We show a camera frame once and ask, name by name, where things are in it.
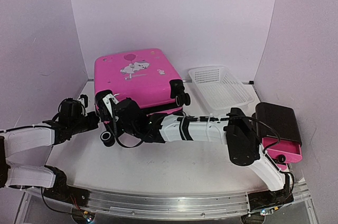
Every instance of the cartoon cat sticker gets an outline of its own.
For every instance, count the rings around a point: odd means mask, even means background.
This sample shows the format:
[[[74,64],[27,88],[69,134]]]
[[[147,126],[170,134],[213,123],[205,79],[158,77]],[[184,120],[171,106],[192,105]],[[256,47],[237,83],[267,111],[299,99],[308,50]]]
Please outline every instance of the cartoon cat sticker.
[[[140,70],[145,70],[150,66],[150,63],[146,61],[139,61],[135,63],[130,63],[128,66],[124,67],[121,69],[122,74],[128,74],[129,77],[126,77],[126,80],[131,80],[133,77],[133,74],[135,72],[138,72]]]

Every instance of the white table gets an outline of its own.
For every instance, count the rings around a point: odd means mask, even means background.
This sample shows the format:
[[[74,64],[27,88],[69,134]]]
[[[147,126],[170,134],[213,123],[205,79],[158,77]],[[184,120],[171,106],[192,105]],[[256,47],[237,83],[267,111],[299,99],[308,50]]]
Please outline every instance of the white table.
[[[184,110],[189,115],[208,113],[196,100],[191,83],[185,83],[192,104]],[[255,101],[244,113],[251,116],[259,103],[252,85],[245,86]],[[93,110],[94,82],[88,82],[83,94]],[[266,189],[263,181],[246,167],[233,165],[227,146],[204,142],[144,143],[125,149],[115,144],[105,147],[99,136],[105,129],[82,133],[53,148],[47,165],[63,170],[68,183],[104,191],[160,194],[208,195],[249,192]],[[133,145],[139,140],[123,135],[121,141]]]

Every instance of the pink wall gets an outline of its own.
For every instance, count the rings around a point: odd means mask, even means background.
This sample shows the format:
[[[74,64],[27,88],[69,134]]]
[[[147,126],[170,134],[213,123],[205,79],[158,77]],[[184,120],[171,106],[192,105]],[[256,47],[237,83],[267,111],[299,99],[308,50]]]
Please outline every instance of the pink wall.
[[[190,68],[222,64],[252,80],[275,0],[72,0],[90,78],[96,58],[160,48],[183,78]]]
[[[337,223],[338,2],[276,0],[255,77],[263,100],[293,107],[320,223]]]
[[[0,128],[50,119],[87,81],[70,0],[0,0]],[[21,156],[43,164],[49,149]],[[1,189],[1,223],[15,217],[21,192]]]

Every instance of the pink suitcase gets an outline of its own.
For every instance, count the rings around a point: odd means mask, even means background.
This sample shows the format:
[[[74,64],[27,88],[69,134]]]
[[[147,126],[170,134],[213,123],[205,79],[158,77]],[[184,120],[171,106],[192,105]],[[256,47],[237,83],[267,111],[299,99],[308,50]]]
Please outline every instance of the pink suitcase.
[[[121,101],[131,98],[147,114],[190,104],[183,81],[159,49],[112,54],[95,61],[95,95],[111,90]]]

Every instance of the cable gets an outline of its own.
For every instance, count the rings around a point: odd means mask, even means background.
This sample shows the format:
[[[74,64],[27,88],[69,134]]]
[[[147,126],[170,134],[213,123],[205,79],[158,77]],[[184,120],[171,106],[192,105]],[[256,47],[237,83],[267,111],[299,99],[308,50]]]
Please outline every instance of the cable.
[[[109,127],[109,125],[107,126],[108,127],[108,130],[109,132],[112,134],[112,136],[115,138],[116,142],[121,146],[121,147],[124,147],[124,148],[134,148],[134,147],[138,147],[140,146],[142,143],[144,143],[144,139],[149,135],[149,133],[152,131],[152,128],[146,133],[146,135],[140,140],[140,142],[138,142],[136,145],[134,146],[126,146],[125,144],[123,144],[119,138],[116,136],[117,135],[117,125],[116,125],[116,115],[115,115],[115,109],[114,109],[114,106],[113,106],[113,100],[112,98],[109,99],[110,101],[110,106],[111,106],[111,111],[112,111],[112,126],[114,128],[114,130],[116,131],[116,134],[111,130],[111,128]],[[156,121],[155,121],[155,125],[157,124],[157,122],[161,119],[162,117],[158,118]]]
[[[282,170],[280,170],[279,172],[281,174],[288,174],[288,175],[290,175],[291,176],[291,180],[292,180],[292,186],[290,188],[289,195],[285,198],[285,201],[286,201],[292,195],[292,192],[294,190],[294,187],[295,187],[295,175],[292,172],[290,172],[290,171],[282,171]]]
[[[67,100],[69,100],[69,101],[72,101],[72,102],[74,102],[74,103],[80,103],[81,104],[81,106],[82,106],[82,115],[86,115],[86,108],[85,108],[85,106],[82,104],[82,102],[80,102],[80,101],[78,101],[78,100],[74,100],[73,98],[66,98],[66,99],[63,99],[61,102],[60,102],[60,104],[59,104],[59,106],[58,106],[58,113],[60,113],[60,108],[61,108],[61,105],[62,105],[62,103],[64,102],[64,101],[67,101]]]
[[[110,102],[110,107],[111,107],[111,113],[112,113],[112,127],[113,130],[110,128],[110,126],[108,125],[108,130],[109,132],[112,134],[112,136],[114,137],[114,139],[116,140],[116,142],[124,148],[134,148],[134,147],[138,147],[143,143],[143,140],[141,139],[141,141],[139,143],[137,143],[135,146],[126,146],[124,145],[117,137],[117,125],[116,125],[116,114],[115,114],[115,108],[114,108],[114,102],[112,100],[112,98],[109,99]]]
[[[271,143],[270,145],[267,145],[266,147],[264,147],[263,149],[263,153],[266,153],[266,150],[268,150],[269,148],[277,145],[280,143],[280,135],[279,133],[273,129],[272,127],[268,126],[267,124],[263,123],[262,121],[256,119],[256,118],[253,118],[253,117],[248,117],[248,116],[236,116],[236,117],[225,117],[225,118],[221,118],[221,121],[228,121],[228,120],[234,120],[234,119],[242,119],[242,118],[246,118],[248,120],[251,120],[251,121],[255,121],[256,123],[259,123],[260,125],[263,125],[265,126],[266,128],[268,128],[273,134],[275,134],[275,136],[277,137],[277,141],[274,142],[274,143]]]
[[[21,129],[27,129],[27,128],[48,128],[48,129],[51,129],[51,130],[55,130],[54,128],[52,128],[50,126],[45,126],[45,125],[25,125],[25,126],[21,126],[21,127],[7,129],[7,130],[0,130],[0,133],[9,133],[9,132],[12,132],[14,130],[21,130]]]
[[[44,195],[43,195],[43,187],[41,187],[41,198],[42,198],[43,203],[45,204],[45,206],[46,206],[49,210],[52,210],[52,211],[58,212],[58,213],[69,214],[69,215],[71,215],[71,216],[79,216],[79,217],[83,217],[82,215],[79,215],[79,214],[75,214],[75,213],[71,213],[71,212],[59,211],[59,210],[56,210],[56,209],[54,209],[54,208],[51,208],[51,207],[47,204],[46,200],[44,199]]]
[[[59,118],[60,113],[57,113],[55,116],[53,116],[52,121],[56,121]]]
[[[76,206],[76,208],[77,208],[80,212],[82,212],[81,208],[80,208],[80,207],[78,206],[78,204],[76,203],[76,198],[73,197],[72,195],[70,195],[70,198],[71,198],[71,200],[73,201],[74,206]]]

